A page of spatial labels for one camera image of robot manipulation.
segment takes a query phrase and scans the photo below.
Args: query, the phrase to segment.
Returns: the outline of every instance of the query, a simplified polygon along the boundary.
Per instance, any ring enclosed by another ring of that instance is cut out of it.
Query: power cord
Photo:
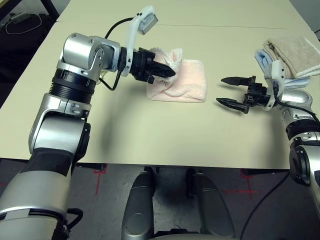
[[[304,111],[304,112],[310,114],[310,115],[314,118],[315,122],[316,122],[318,125],[320,125],[320,121],[319,121],[319,119],[317,118],[317,116],[316,116],[316,114],[315,114],[314,112],[309,111],[309,110],[307,110],[307,109],[304,109],[303,107],[292,106],[292,105],[289,105],[289,104],[287,104],[287,103],[281,102],[281,101],[279,100],[279,98],[278,98],[279,86],[278,86],[278,83],[277,83],[276,81],[273,82],[272,88],[273,88],[274,99],[275,99],[275,102],[276,102],[277,104],[279,104],[279,105],[281,105],[281,106],[284,106],[284,107],[287,107],[287,108],[292,108],[292,109],[297,109],[297,110]]]
[[[243,239],[246,228],[249,224],[249,221],[251,220],[252,216],[255,214],[255,212],[257,211],[257,209],[260,207],[260,205],[264,202],[264,200],[267,199],[267,197],[269,197],[277,188],[279,188],[281,186],[281,184],[283,184],[286,179],[289,177],[290,172],[288,171],[288,173],[284,176],[284,178],[281,179],[281,181],[275,185],[266,195],[264,195],[264,197],[258,202],[258,204],[253,208],[253,210],[251,211],[250,215],[248,216],[248,218],[246,219],[244,226],[242,228],[241,231],[241,235],[240,235],[240,240]]]
[[[125,19],[122,19],[118,22],[116,22],[110,29],[109,31],[107,32],[107,34],[105,35],[105,39],[107,39],[109,37],[109,35],[111,34],[111,32],[120,24],[122,23],[125,23],[125,22],[128,22],[128,21],[131,21],[132,19],[134,19],[133,17],[128,17],[128,18],[125,18]],[[120,76],[121,76],[121,73],[123,71],[123,68],[122,69],[119,69],[117,74],[116,74],[116,77],[115,77],[115,81],[114,81],[114,84],[113,84],[113,87],[110,87],[108,83],[106,83],[101,77],[99,77],[99,80],[100,82],[102,82],[110,91],[114,91],[116,88],[117,88],[117,85],[118,85],[118,82],[119,82],[119,79],[120,79]]]
[[[20,34],[25,34],[25,33],[27,33],[27,32],[30,32],[30,31],[32,31],[32,30],[40,27],[41,24],[42,24],[42,19],[41,19],[41,17],[40,17],[38,14],[36,14],[36,13],[29,13],[29,14],[30,14],[30,15],[36,15],[36,16],[40,19],[40,23],[39,23],[37,26],[35,26],[35,27],[31,28],[31,29],[28,29],[28,30],[26,30],[26,31],[23,31],[23,32],[8,32],[8,25],[9,25],[10,23],[12,23],[12,20],[10,20],[10,21],[5,25],[5,31],[6,31],[6,33],[9,34],[9,35],[20,35]]]

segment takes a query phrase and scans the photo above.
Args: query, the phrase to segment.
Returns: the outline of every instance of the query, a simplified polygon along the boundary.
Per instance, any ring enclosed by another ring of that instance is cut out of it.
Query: beige towel
[[[172,77],[154,77],[153,84],[146,85],[150,100],[167,102],[201,103],[206,100],[207,81],[205,68],[199,60],[182,60],[182,48],[166,53],[161,48],[152,48],[154,60],[169,65],[174,71]]]
[[[320,74],[320,47],[302,36],[270,38],[264,49],[273,60],[281,61],[286,79]]]

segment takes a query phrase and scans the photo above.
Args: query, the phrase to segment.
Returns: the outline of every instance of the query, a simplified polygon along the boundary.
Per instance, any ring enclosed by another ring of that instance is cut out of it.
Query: black cable on floor
[[[288,173],[284,176],[284,178],[282,178],[281,181],[277,185],[275,185],[266,195],[264,195],[264,197],[253,208],[253,210],[251,211],[250,215],[248,216],[248,218],[246,219],[246,221],[244,223],[244,226],[242,228],[241,235],[240,235],[240,240],[243,239],[246,228],[247,228],[252,216],[255,214],[255,212],[259,208],[259,206],[264,202],[264,200],[267,199],[267,197],[269,197],[277,188],[279,188],[281,186],[281,184],[283,184],[286,181],[286,179],[289,177],[289,175],[290,175],[290,172],[288,171]]]

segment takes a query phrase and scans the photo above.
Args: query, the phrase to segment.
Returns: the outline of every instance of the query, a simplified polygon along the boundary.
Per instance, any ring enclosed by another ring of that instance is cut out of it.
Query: red tape mark
[[[96,183],[96,188],[95,188],[95,196],[98,195],[99,193],[99,187],[100,187],[100,177],[102,174],[106,174],[107,173],[107,168],[108,168],[108,164],[105,166],[105,168],[103,169],[103,171],[99,171],[99,170],[93,170],[94,174],[98,174],[98,181]]]
[[[248,184],[249,197],[252,200],[252,193],[251,193],[252,191],[251,191],[250,179],[252,179],[254,176],[246,176],[246,175],[244,175],[244,173],[242,172],[242,169],[240,169],[240,172],[241,172],[241,177],[243,179],[246,179],[246,183]]]
[[[221,192],[223,193],[227,193],[227,194],[257,194],[258,191],[255,190],[221,190]]]

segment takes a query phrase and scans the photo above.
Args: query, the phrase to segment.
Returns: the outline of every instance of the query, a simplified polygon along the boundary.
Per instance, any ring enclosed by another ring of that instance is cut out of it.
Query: blue towel
[[[263,49],[259,50],[254,57],[263,72],[265,72],[266,67],[274,61],[271,56]],[[286,89],[304,88],[309,83],[310,77],[284,79],[284,87]]]

